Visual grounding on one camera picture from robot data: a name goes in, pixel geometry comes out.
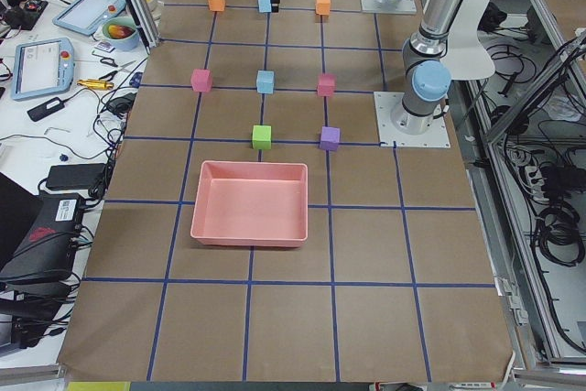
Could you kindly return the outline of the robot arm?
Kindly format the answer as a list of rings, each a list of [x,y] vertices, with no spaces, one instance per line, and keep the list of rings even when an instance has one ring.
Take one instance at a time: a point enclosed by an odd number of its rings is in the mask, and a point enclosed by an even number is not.
[[[406,90],[391,111],[391,122],[402,133],[425,133],[440,100],[451,84],[449,70],[440,62],[447,49],[452,23],[463,0],[428,0],[419,28],[402,49]]]

